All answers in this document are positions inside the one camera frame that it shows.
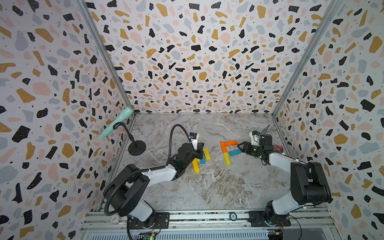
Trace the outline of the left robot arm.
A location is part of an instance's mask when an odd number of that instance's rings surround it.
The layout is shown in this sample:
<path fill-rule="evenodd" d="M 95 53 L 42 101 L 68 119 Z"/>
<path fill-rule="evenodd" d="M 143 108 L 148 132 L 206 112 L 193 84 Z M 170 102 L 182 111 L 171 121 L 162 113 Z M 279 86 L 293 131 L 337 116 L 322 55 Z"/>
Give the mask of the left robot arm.
<path fill-rule="evenodd" d="M 154 222 L 156 211 L 142 200 L 146 189 L 179 179 L 195 159 L 203 158 L 204 145 L 198 143 L 194 147 L 192 143 L 182 144 L 166 165 L 147 169 L 140 169 L 134 164 L 126 166 L 104 190 L 104 214 L 133 217 L 142 223 Z"/>

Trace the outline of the yellow-green block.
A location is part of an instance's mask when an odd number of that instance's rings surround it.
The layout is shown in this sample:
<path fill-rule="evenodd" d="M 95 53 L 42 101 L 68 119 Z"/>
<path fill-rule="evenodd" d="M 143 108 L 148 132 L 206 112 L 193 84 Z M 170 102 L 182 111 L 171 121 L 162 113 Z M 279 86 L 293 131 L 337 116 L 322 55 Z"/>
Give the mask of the yellow-green block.
<path fill-rule="evenodd" d="M 224 156 L 224 158 L 225 158 L 226 165 L 227 165 L 227 166 L 231 166 L 231 160 L 230 160 L 229 153 L 228 153 L 228 152 L 223 153 L 223 156 Z"/>

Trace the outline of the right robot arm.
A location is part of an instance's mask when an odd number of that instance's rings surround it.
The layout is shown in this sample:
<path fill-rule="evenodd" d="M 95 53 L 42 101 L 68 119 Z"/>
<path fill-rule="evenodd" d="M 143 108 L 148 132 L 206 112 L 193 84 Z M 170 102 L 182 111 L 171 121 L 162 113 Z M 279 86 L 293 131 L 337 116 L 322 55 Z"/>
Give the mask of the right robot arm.
<path fill-rule="evenodd" d="M 242 153 L 290 174 L 290 191 L 268 202 L 265 207 L 262 218 L 266 225 L 274 227 L 298 209 L 332 202 L 331 190 L 320 163 L 304 162 L 279 152 L 269 134 L 254 131 L 250 136 L 250 142 L 238 144 Z"/>

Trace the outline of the orange block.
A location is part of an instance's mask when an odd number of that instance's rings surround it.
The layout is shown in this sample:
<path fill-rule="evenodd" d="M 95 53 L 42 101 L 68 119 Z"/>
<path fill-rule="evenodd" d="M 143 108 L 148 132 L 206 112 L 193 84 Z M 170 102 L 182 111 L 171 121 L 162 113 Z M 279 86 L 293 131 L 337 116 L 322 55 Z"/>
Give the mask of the orange block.
<path fill-rule="evenodd" d="M 220 146 L 221 146 L 221 149 L 222 149 L 222 152 L 223 154 L 227 153 L 227 146 L 226 146 L 226 143 L 225 142 L 220 142 Z"/>
<path fill-rule="evenodd" d="M 225 145 L 226 146 L 236 146 L 238 144 L 237 141 L 228 141 L 228 142 L 225 142 Z"/>

